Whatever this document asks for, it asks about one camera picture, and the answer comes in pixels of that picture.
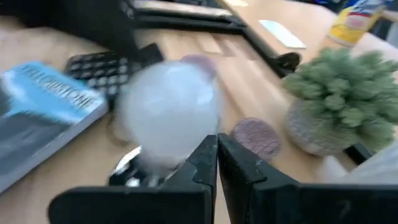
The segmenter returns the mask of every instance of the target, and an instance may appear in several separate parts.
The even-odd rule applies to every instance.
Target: gray plant pot
[[[340,133],[332,130],[327,134],[314,134],[312,126],[315,120],[305,116],[301,110],[301,101],[296,100],[285,116],[285,128],[291,140],[304,151],[327,156],[336,154],[355,142],[344,141]]]

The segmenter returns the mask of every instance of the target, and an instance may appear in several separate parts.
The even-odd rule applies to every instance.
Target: book cover
[[[39,62],[0,74],[0,192],[106,110],[100,93]]]

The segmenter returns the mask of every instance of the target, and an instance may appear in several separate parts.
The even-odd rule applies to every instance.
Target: calculator keypad
[[[102,52],[73,56],[68,62],[66,73],[72,78],[83,80],[87,86],[113,100],[122,86],[127,86],[131,73],[140,68],[140,63],[129,63],[126,57],[118,57],[113,52]]]

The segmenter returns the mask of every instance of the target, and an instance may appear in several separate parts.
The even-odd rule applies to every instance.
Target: calculator
[[[119,92],[127,88],[130,77],[140,69],[164,60],[156,44],[140,49],[140,62],[120,57],[114,52],[100,52],[72,56],[65,73],[100,91],[113,109]]]

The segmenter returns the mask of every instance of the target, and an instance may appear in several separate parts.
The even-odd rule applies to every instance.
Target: green succulent
[[[398,62],[380,51],[352,57],[348,49],[323,49],[283,79],[283,87],[302,101],[315,134],[335,131],[342,140],[361,142],[373,151],[394,140],[398,124]]]

